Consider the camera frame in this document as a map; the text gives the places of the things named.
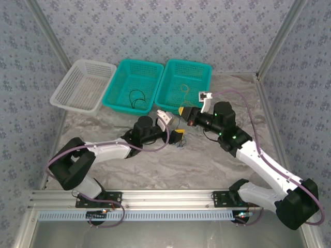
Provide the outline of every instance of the white plastic basket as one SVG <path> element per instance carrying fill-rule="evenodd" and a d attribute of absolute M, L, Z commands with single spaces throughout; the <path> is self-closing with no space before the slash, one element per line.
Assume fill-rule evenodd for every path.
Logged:
<path fill-rule="evenodd" d="M 50 103 L 65 110 L 95 116 L 115 71 L 115 65 L 79 59 L 57 87 Z"/>

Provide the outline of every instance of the turquoise basket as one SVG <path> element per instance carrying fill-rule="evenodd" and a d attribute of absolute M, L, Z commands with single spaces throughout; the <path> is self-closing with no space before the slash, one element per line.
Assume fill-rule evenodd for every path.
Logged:
<path fill-rule="evenodd" d="M 209 90 L 211 79 L 210 65 L 170 59 L 156 93 L 155 104 L 174 114 L 178 114 L 179 107 L 202 107 L 199 92 Z"/>
<path fill-rule="evenodd" d="M 147 115 L 152 109 L 164 67 L 142 60 L 121 61 L 102 104 L 131 115 Z"/>

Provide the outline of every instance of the robotic arm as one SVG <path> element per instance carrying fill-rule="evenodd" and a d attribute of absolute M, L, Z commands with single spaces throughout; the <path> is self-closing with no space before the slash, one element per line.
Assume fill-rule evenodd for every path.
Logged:
<path fill-rule="evenodd" d="M 150 117 L 142 116 L 133 128 L 123 136 L 107 142 L 111 145 L 83 142 L 78 137 L 73 138 L 54 157 L 69 149 L 74 150 L 76 147 L 87 145 L 88 148 L 74 150 L 60 157 L 49 166 L 49 170 L 64 190 L 76 190 L 92 199 L 104 199 L 103 187 L 97 180 L 87 175 L 91 165 L 110 159 L 132 158 L 140 152 L 137 149 L 130 148 L 129 145 L 142 148 L 143 144 L 153 142 L 159 138 L 165 142 L 167 140 L 165 125 L 170 125 L 174 117 L 171 113 L 163 111 L 157 111 L 157 115 L 155 126 L 153 126 L 153 120 Z M 182 136 L 182 133 L 172 131 L 169 144 L 178 142 L 182 139 Z"/>
<path fill-rule="evenodd" d="M 291 181 L 298 182 L 318 199 L 317 185 L 311 179 L 303 181 L 293 175 L 261 150 L 263 157 L 288 178 L 285 179 L 280 176 L 260 157 L 252 137 L 236 125 L 235 112 L 229 102 L 216 103 L 213 114 L 209 114 L 206 112 L 210 107 L 211 94 L 201 92 L 199 97 L 200 101 L 204 102 L 202 108 L 179 108 L 179 114 L 187 122 L 187 125 L 198 125 L 203 127 L 205 131 L 218 134 L 217 142 L 224 151 L 249 165 L 272 187 L 272 189 L 265 189 L 248 180 L 241 179 L 230 187 L 232 200 L 257 204 L 275 212 L 288 228 L 298 229 L 319 208 L 310 196 Z"/>

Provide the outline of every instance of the wallpaper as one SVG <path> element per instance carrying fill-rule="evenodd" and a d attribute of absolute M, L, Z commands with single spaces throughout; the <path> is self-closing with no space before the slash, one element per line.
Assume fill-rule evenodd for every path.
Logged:
<path fill-rule="evenodd" d="M 263 82 L 294 171 L 319 186 L 331 247 L 331 2 L 309 1 Z"/>
<path fill-rule="evenodd" d="M 71 62 L 170 58 L 255 72 L 293 0 L 38 0 Z"/>
<path fill-rule="evenodd" d="M 9 248 L 50 155 L 63 112 L 49 98 L 65 71 L 24 1 L 0 9 L 0 247 Z"/>

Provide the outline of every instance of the gray marble surface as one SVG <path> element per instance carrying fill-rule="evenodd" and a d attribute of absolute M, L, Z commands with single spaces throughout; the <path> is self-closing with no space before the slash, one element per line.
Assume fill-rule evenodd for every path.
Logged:
<path fill-rule="evenodd" d="M 211 92 L 225 89 L 237 89 L 246 96 L 261 146 L 276 159 L 253 77 L 213 75 Z M 232 104 L 232 108 L 236 111 L 238 126 L 253 136 L 253 128 L 241 98 L 231 93 L 213 99 L 212 105 L 220 100 Z M 158 107 L 154 105 L 149 114 L 152 118 L 156 117 L 157 109 Z M 138 118 L 115 112 L 104 106 L 96 117 L 68 113 L 59 148 L 76 136 L 90 142 L 116 139 L 132 128 Z M 207 140 L 202 128 L 188 127 L 183 122 L 179 127 L 186 130 L 187 143 L 183 148 L 168 145 L 159 152 L 140 152 L 131 159 L 109 160 L 94 164 L 89 175 L 101 182 L 106 189 L 222 189 L 228 188 L 241 178 L 249 179 L 260 186 L 267 186 L 250 167 L 224 152 L 217 143 Z M 217 135 L 210 132 L 207 135 L 210 138 L 217 138 Z M 145 147 L 157 148 L 162 144 L 162 141 L 157 141 Z M 50 178 L 47 189 L 61 189 L 61 186 Z"/>

